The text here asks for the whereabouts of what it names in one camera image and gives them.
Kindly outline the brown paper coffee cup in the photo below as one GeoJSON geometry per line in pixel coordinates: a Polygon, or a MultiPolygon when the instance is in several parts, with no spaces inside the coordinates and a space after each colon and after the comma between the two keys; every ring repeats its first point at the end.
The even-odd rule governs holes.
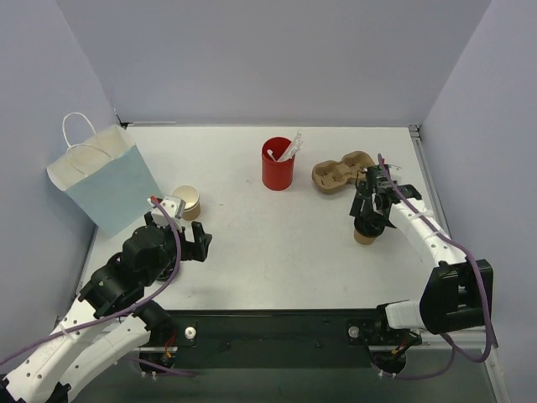
{"type": "Polygon", "coordinates": [[[369,237],[366,235],[363,235],[362,233],[358,232],[357,230],[354,230],[353,237],[355,241],[362,246],[368,246],[374,243],[374,241],[377,239],[376,237],[369,237]]]}

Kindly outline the light blue paper bag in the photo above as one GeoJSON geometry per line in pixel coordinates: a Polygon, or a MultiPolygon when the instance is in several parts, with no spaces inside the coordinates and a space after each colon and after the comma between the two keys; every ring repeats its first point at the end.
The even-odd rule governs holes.
{"type": "Polygon", "coordinates": [[[125,128],[113,124],[78,144],[66,128],[62,133],[67,149],[47,166],[48,177],[107,236],[148,212],[150,197],[163,195],[125,128]]]}

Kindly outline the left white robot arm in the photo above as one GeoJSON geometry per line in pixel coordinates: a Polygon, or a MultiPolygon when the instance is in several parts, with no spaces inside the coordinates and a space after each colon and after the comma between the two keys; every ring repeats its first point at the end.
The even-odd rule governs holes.
{"type": "Polygon", "coordinates": [[[180,262],[205,261],[212,236],[200,222],[191,224],[189,241],[173,218],[149,212],[144,219],[93,273],[55,330],[3,376],[3,402],[71,401],[131,350],[167,341],[171,317],[144,292],[164,273],[176,275],[180,262]]]}

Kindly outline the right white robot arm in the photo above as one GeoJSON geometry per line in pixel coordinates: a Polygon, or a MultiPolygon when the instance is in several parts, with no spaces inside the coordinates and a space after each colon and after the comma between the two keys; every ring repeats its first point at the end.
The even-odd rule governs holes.
{"type": "Polygon", "coordinates": [[[417,300],[397,301],[382,307],[372,322],[374,337],[393,341],[402,329],[419,328],[433,334],[486,326],[491,321],[493,268],[471,259],[441,229],[412,185],[393,180],[388,167],[375,165],[356,181],[350,215],[354,238],[369,245],[386,228],[399,230],[430,270],[417,300]]]}

